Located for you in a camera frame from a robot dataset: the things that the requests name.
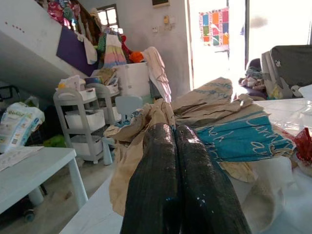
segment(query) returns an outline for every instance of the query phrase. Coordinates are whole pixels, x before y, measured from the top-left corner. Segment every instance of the white table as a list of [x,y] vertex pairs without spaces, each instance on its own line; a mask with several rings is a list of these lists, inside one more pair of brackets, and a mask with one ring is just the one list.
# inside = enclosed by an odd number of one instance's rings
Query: white table
[[[271,113],[271,122],[296,134],[304,126],[312,126],[312,116],[302,114],[310,108],[310,102],[304,99],[260,101],[257,104]],[[312,178],[304,175],[299,168],[293,177],[300,193],[289,191],[282,214],[263,234],[311,234],[312,233]],[[109,199],[107,179],[94,193],[87,204],[72,218],[60,234],[118,234],[122,217],[112,210]],[[238,197],[246,196],[250,184],[232,179]]]
[[0,172],[0,214],[29,193],[38,194],[38,186],[66,164],[81,208],[88,200],[76,152],[67,148],[43,148],[34,155]]

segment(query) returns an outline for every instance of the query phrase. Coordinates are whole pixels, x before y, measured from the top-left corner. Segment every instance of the white chair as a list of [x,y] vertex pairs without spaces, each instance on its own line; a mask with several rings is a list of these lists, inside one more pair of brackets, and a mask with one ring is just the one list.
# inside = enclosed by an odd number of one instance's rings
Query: white chair
[[142,98],[136,96],[119,96],[116,97],[115,102],[122,121],[130,119],[131,114],[143,106]]

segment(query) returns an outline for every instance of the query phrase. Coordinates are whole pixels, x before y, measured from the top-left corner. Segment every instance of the tiled floor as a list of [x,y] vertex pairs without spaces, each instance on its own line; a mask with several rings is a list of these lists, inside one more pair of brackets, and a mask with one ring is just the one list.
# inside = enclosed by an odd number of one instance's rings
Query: tiled floor
[[[85,162],[79,168],[81,177],[90,197],[113,172],[115,165],[104,166]],[[0,227],[0,234],[58,234],[78,211],[74,190],[67,167],[62,168],[44,186],[48,195],[44,202],[35,208],[36,217],[31,223],[20,218]]]

